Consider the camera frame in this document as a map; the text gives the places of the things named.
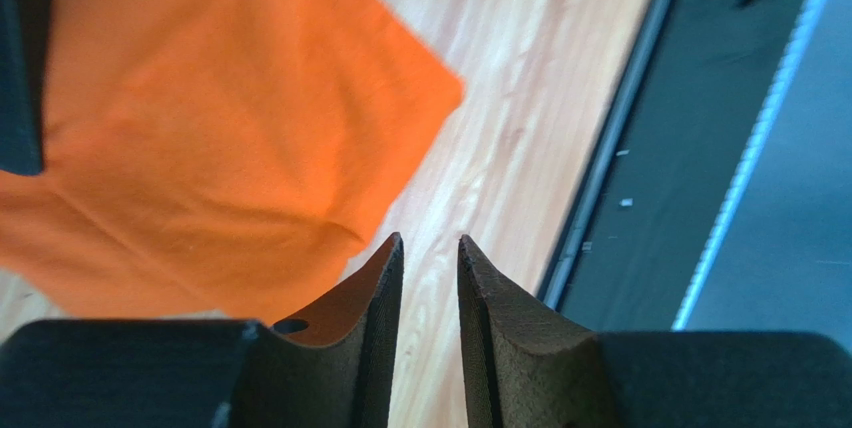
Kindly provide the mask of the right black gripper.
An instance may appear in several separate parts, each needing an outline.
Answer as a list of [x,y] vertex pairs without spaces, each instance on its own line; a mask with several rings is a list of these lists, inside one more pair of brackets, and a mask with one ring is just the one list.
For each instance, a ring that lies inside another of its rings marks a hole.
[[42,105],[52,0],[1,0],[1,169],[44,169]]

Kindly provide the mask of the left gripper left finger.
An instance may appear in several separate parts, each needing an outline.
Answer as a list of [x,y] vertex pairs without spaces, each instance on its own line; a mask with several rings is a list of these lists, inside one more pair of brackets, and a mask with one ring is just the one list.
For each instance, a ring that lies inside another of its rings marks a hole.
[[232,427],[385,427],[404,275],[391,234],[353,275],[260,327],[231,398]]

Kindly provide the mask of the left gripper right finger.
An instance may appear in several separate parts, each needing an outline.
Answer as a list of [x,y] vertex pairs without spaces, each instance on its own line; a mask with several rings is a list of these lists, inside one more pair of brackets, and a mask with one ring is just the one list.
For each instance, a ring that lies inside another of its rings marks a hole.
[[598,335],[502,274],[468,235],[457,292],[469,426],[618,426]]

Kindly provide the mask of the orange t shirt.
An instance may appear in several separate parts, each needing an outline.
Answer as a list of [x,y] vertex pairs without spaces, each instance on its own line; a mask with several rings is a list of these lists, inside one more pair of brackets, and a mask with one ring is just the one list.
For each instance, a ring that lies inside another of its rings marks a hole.
[[1,264],[78,317],[274,322],[333,287],[463,96],[380,0],[53,0]]

